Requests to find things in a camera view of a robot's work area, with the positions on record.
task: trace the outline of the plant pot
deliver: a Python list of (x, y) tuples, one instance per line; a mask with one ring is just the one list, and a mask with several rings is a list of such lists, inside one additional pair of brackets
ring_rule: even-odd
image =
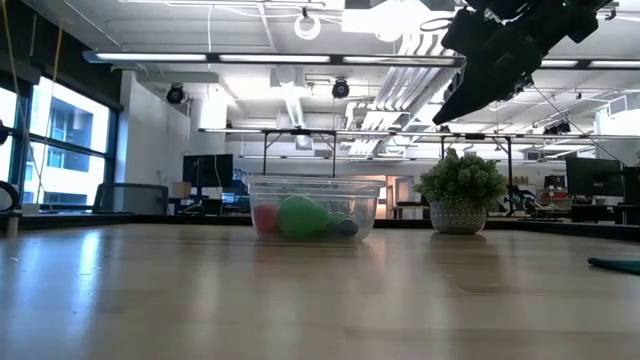
[(487, 222), (485, 208), (472, 203), (444, 206), (432, 201), (430, 209), (433, 228), (443, 234), (475, 234)]

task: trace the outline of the chair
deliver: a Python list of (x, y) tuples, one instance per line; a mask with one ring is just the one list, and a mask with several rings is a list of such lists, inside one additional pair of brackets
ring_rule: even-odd
[(162, 185), (103, 183), (98, 186), (92, 212), (167, 215), (169, 188)]

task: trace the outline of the plastic bin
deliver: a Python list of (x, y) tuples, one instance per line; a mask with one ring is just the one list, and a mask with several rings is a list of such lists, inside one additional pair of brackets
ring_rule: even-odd
[(253, 227), (276, 240), (362, 240), (384, 181), (284, 176), (247, 179)]

